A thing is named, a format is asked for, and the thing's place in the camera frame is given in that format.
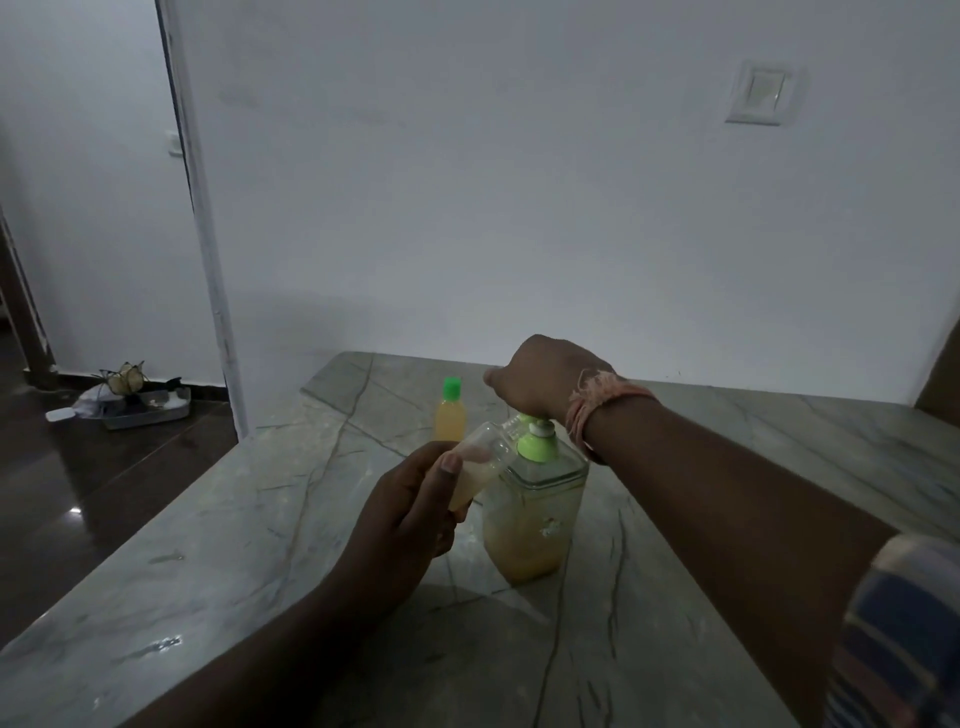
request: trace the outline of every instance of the black baseboard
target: black baseboard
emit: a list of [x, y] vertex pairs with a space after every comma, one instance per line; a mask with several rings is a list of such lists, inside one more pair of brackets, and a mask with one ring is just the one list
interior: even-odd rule
[[[26, 369], [23, 371], [23, 378], [27, 381], [27, 384], [44, 392], [61, 390], [85, 392], [90, 387], [95, 387], [103, 382], [98, 376], [57, 374], [57, 386], [54, 388], [45, 387], [33, 372]], [[215, 384], [184, 384], [183, 386], [190, 390], [190, 397], [194, 400], [230, 401], [227, 387], [218, 387]]]

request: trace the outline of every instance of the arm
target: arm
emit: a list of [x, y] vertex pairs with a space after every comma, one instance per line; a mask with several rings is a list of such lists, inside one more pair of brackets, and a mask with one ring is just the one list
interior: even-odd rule
[[[535, 336], [485, 380], [516, 409], [563, 422], [584, 370], [612, 371]], [[610, 402], [584, 434], [797, 720], [817, 724], [847, 604], [895, 531], [655, 400]]]
[[130, 726], [260, 725], [306, 718], [317, 688], [453, 545], [466, 512], [447, 510], [459, 455], [430, 443], [378, 481], [343, 555], [313, 592], [128, 721]]

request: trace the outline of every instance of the plaid shirt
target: plaid shirt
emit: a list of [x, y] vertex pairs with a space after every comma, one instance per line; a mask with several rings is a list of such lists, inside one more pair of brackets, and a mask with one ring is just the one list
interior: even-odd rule
[[824, 725], [960, 728], [960, 547], [897, 536], [853, 594]]

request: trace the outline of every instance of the person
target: person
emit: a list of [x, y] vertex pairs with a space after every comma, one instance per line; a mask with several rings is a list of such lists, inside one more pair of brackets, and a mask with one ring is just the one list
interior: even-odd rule
[[[575, 344], [533, 336], [484, 379], [512, 408], [564, 423], [571, 394], [593, 376], [615, 373]], [[802, 725], [960, 722], [954, 546], [902, 536], [653, 397], [594, 404], [578, 425], [588, 452], [613, 469]], [[384, 473], [320, 586], [131, 725], [257, 724], [278, 699], [291, 720], [295, 705], [306, 715], [316, 695], [295, 677], [316, 686], [331, 675], [451, 548], [465, 515], [447, 510], [463, 465], [454, 445], [430, 443]]]

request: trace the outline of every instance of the hand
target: hand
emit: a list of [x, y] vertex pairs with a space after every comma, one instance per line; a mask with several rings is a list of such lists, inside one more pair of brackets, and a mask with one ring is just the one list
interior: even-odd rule
[[506, 367], [488, 369], [483, 380], [513, 409], [563, 424], [585, 370], [586, 378], [613, 367], [573, 342], [537, 334], [520, 345]]
[[347, 547], [323, 588], [367, 623], [386, 617], [413, 593], [430, 561], [453, 546], [466, 507], [448, 510], [463, 459], [456, 443], [433, 442], [384, 473], [360, 512]]

